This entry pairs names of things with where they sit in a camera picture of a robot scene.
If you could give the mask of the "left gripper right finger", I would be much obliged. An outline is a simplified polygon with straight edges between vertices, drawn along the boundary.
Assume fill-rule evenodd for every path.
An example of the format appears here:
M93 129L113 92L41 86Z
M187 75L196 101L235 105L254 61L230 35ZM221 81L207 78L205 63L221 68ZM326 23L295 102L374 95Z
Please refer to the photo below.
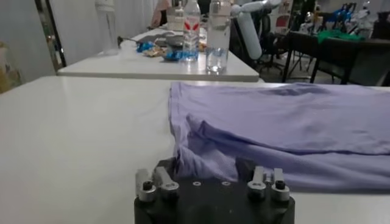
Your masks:
M235 166L238 180L245 183L251 200L264 200L269 195L271 200L278 203L289 201L290 189L284 179L283 169L274 168L271 178L267 179L264 167L256 165L251 160L237 158Z

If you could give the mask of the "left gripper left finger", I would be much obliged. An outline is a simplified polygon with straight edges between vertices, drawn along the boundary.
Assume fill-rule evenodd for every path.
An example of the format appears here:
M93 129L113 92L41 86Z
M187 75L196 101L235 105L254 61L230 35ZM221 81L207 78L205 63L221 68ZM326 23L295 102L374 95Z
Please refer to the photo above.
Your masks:
M152 203L158 197L166 201L176 201L179 197L180 184L173 179L176 171L175 157L160 160L153 172L138 169L135 174L135 192L139 201Z

